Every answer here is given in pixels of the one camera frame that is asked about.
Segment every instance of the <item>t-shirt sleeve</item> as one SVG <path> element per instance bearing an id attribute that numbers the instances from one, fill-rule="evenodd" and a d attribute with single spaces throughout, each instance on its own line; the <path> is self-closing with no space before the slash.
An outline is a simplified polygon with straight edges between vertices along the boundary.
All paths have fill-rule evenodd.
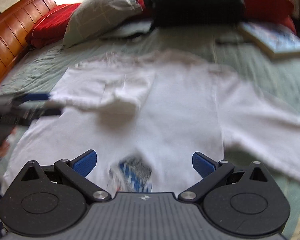
<path id="1" fill-rule="evenodd" d="M 282 100 L 217 73 L 216 103 L 225 147 L 239 146 L 258 160 L 300 180 L 300 114 Z"/>

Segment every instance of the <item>gray pillow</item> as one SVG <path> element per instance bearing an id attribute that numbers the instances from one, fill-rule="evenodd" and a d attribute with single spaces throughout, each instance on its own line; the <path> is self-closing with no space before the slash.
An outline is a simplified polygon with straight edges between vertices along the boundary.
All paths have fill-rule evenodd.
<path id="1" fill-rule="evenodd" d="M 72 14 L 63 38 L 63 48 L 83 42 L 142 13 L 137 0 L 85 0 Z"/>

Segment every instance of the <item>green bedsheet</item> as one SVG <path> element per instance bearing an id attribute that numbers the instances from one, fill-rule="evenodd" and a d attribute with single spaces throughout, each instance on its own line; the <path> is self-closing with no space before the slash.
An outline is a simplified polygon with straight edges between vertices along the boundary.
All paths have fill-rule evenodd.
<path id="1" fill-rule="evenodd" d="M 60 50 L 60 41 L 26 55 L 3 81 L 0 94 L 50 91 L 68 66 L 110 50 L 141 55 L 174 48 L 197 54 L 208 62 L 232 66 L 242 78 L 253 81 L 300 112 L 300 59 L 272 62 L 253 44 L 240 41 L 242 37 L 236 30 L 226 26 L 157 29 L 138 41 L 95 39 L 65 50 Z M 24 131 L 18 130 L 17 139 Z M 11 151 L 1 161 L 0 176 L 7 167 Z M 248 165 L 253 160 L 249 154 L 237 149 L 227 151 L 225 159 L 236 165 Z M 291 215 L 283 234 L 288 239 L 300 239 L 300 183 L 273 170 L 271 173 L 291 206 Z"/>

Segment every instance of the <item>red pillow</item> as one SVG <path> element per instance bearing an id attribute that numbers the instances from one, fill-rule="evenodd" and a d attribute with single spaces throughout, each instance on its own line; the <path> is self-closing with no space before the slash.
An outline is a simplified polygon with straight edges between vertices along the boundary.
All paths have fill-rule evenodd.
<path id="1" fill-rule="evenodd" d="M 282 24 L 295 33 L 294 24 L 290 18 L 293 4 L 289 0 L 244 0 L 247 19 Z"/>
<path id="2" fill-rule="evenodd" d="M 62 4 L 55 6 L 42 16 L 26 36 L 26 42 L 40 49 L 63 38 L 73 11 L 80 5 Z"/>
<path id="3" fill-rule="evenodd" d="M 151 10 L 146 8 L 145 2 L 143 0 L 138 0 L 138 3 L 141 5 L 141 8 L 143 10 L 139 18 L 150 18 L 152 16 L 152 12 Z"/>

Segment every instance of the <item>wooden headboard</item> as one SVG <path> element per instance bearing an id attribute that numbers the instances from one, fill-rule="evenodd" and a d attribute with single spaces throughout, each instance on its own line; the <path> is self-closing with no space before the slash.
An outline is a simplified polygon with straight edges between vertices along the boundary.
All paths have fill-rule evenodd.
<path id="1" fill-rule="evenodd" d="M 53 0 L 21 0 L 0 14 L 0 82 L 29 51 L 25 37 L 35 22 L 55 6 Z"/>

